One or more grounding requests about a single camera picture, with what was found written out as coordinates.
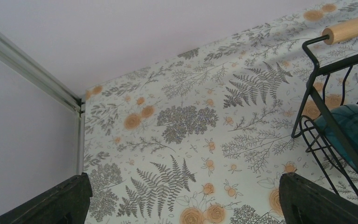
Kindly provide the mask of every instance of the white wall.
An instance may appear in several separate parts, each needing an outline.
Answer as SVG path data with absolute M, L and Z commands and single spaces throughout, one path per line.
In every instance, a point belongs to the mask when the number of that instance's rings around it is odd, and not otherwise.
M 0 0 L 0 32 L 78 95 L 322 0 Z
M 0 61 L 0 215 L 76 174 L 75 114 Z

